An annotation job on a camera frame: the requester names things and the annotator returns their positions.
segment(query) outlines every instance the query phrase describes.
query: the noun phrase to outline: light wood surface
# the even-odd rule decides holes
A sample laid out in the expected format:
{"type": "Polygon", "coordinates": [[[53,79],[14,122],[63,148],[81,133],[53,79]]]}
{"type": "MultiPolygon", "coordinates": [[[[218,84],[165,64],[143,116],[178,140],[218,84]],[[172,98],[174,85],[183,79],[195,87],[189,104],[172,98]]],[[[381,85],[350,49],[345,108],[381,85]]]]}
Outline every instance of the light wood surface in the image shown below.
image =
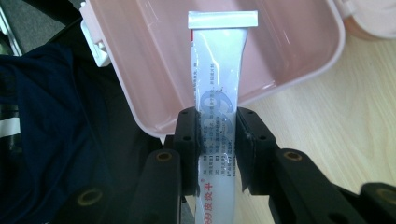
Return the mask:
{"type": "MultiPolygon", "coordinates": [[[[366,182],[396,186],[396,40],[348,35],[332,69],[245,107],[333,183],[356,193],[366,182]]],[[[240,176],[236,188],[235,223],[274,223],[267,196],[242,193],[240,176]]]]}

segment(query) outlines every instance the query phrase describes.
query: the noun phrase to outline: white tube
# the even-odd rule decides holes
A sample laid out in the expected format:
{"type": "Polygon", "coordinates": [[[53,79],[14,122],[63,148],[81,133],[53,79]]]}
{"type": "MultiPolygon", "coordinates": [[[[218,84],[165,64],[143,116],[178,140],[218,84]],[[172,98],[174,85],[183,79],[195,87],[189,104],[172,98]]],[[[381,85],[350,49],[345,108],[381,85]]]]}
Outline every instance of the white tube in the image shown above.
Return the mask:
{"type": "Polygon", "coordinates": [[[200,115],[197,224],[233,223],[235,118],[242,53],[257,11],[189,12],[191,74],[200,115]]]}

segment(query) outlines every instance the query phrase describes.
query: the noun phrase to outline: black metal bracket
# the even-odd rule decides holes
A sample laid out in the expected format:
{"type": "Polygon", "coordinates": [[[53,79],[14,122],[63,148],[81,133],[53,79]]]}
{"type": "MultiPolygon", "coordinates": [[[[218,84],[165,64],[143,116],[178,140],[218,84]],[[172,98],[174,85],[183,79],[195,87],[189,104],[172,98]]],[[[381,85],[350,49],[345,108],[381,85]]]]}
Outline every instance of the black metal bracket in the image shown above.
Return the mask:
{"type": "MultiPolygon", "coordinates": [[[[148,156],[135,192],[125,200],[128,212],[122,223],[179,223],[182,195],[193,195],[197,189],[197,119],[194,107],[179,113],[175,135],[165,139],[164,148],[172,149],[148,156]]],[[[240,107],[235,154],[243,190],[269,195],[276,223],[396,223],[395,187],[370,183],[357,195],[335,186],[302,151],[280,149],[260,117],[240,107]]],[[[82,189],[53,223],[109,223],[109,207],[116,202],[105,187],[82,189]]]]}

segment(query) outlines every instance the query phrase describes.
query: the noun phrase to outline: dark blue fabric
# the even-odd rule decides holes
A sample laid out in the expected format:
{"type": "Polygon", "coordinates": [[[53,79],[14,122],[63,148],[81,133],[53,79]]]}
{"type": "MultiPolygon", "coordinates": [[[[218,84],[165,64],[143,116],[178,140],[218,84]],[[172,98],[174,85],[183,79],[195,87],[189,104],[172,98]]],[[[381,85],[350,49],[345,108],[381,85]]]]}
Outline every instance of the dark blue fabric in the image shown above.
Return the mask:
{"type": "Polygon", "coordinates": [[[0,170],[8,176],[0,179],[0,223],[48,222],[77,189],[111,185],[105,103],[71,50],[48,44],[22,57],[0,56],[0,74],[15,77],[2,83],[16,91],[0,95],[0,104],[17,105],[21,121],[21,153],[6,156],[18,166],[0,170]],[[94,131],[87,106],[102,121],[94,131]]]}

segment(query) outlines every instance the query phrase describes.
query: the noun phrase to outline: pink plastic box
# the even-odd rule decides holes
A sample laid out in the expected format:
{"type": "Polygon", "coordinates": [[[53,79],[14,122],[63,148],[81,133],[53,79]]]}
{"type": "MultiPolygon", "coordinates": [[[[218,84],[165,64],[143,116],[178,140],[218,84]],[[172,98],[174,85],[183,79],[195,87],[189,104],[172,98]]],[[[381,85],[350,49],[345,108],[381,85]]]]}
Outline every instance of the pink plastic box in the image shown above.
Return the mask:
{"type": "Polygon", "coordinates": [[[259,11],[259,27],[247,38],[240,105],[330,68],[344,47],[343,18],[366,37],[396,37],[396,0],[87,0],[80,11],[139,126],[164,136],[174,132],[178,112],[194,105],[188,11],[235,10],[259,11]]]}

